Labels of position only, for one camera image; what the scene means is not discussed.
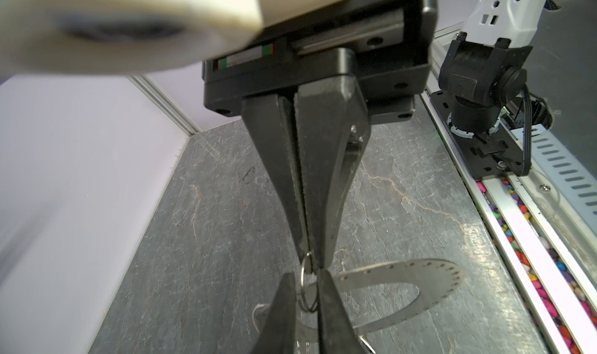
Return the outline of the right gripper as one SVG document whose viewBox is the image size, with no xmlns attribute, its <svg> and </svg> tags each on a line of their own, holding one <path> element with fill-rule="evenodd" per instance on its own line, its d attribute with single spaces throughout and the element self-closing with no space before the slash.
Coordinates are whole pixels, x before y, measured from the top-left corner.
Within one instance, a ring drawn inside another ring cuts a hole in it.
<svg viewBox="0 0 597 354">
<path fill-rule="evenodd" d="M 437 18 L 437 0 L 345 0 L 268 27 L 240 51 L 203 64 L 205 108 L 241 113 L 298 259 L 309 264 L 310 250 L 314 269 L 333 261 L 369 119 L 403 122 L 414 113 Z M 285 97 L 297 89 L 294 112 Z"/>
</svg>

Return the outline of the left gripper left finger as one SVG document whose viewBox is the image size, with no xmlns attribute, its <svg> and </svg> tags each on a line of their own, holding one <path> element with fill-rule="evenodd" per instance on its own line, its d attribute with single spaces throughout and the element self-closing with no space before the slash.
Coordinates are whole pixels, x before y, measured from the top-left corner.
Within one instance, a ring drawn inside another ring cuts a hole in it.
<svg viewBox="0 0 597 354">
<path fill-rule="evenodd" d="M 271 304 L 253 309 L 253 323 L 260 333 L 250 353 L 294 353 L 296 323 L 295 275 L 285 273 Z"/>
</svg>

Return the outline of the large toothed metal keyring disc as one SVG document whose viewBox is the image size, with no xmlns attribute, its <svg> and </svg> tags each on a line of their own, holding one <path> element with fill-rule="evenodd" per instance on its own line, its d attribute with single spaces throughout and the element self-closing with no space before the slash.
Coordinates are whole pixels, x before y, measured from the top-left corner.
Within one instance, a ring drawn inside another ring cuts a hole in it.
<svg viewBox="0 0 597 354">
<path fill-rule="evenodd" d="M 312 270 L 312 282 L 306 275 L 309 266 L 302 261 L 299 274 L 295 275 L 296 323 L 295 345 L 299 349 L 313 346 L 320 353 L 317 319 L 317 273 Z M 373 352 L 366 337 L 374 332 L 389 329 L 438 306 L 452 296 L 465 279 L 464 271 L 454 262 L 445 259 L 412 259 L 383 262 L 353 269 L 337 275 L 331 274 L 348 313 L 354 333 L 365 352 Z M 367 292 L 401 292 L 406 299 L 375 318 L 368 313 L 363 318 L 346 307 L 348 297 L 363 297 Z"/>
</svg>

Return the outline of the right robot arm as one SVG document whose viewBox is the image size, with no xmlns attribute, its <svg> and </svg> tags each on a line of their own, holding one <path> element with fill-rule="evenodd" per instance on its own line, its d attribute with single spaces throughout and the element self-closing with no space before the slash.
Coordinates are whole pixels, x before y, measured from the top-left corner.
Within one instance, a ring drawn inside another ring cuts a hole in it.
<svg viewBox="0 0 597 354">
<path fill-rule="evenodd" d="M 523 65 L 546 1 L 477 0 L 438 76 L 458 140 L 496 141 L 500 112 L 517 96 L 532 120 Z M 333 261 L 373 126 L 412 117 L 437 16 L 437 0 L 340 0 L 204 63 L 205 108 L 242 119 L 312 272 Z"/>
</svg>

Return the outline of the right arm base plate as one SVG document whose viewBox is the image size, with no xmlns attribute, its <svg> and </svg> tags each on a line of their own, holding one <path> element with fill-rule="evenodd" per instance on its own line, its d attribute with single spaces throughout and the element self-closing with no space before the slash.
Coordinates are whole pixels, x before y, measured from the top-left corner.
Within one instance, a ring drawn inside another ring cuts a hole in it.
<svg viewBox="0 0 597 354">
<path fill-rule="evenodd" d="M 466 132 L 458 128 L 453 118 L 462 107 L 456 97 L 444 91 L 430 95 L 432 106 L 440 117 L 440 124 L 446 127 L 448 137 L 456 145 L 458 155 L 466 169 L 475 179 L 482 179 L 511 172 L 527 176 L 532 167 L 532 142 L 525 137 L 528 121 L 532 121 L 532 135 L 538 134 L 538 127 L 549 129 L 553 124 L 553 113 L 545 99 L 530 92 L 519 94 L 501 108 L 481 108 L 473 111 L 468 119 L 471 125 L 486 125 L 484 116 L 496 116 L 494 125 L 480 133 Z"/>
</svg>

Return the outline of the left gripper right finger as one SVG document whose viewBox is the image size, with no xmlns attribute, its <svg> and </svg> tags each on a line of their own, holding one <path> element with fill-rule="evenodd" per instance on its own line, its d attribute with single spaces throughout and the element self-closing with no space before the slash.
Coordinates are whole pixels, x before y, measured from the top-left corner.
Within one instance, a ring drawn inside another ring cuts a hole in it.
<svg viewBox="0 0 597 354">
<path fill-rule="evenodd" d="M 320 353 L 365 353 L 345 310 L 333 277 L 326 269 L 317 273 L 317 319 Z"/>
</svg>

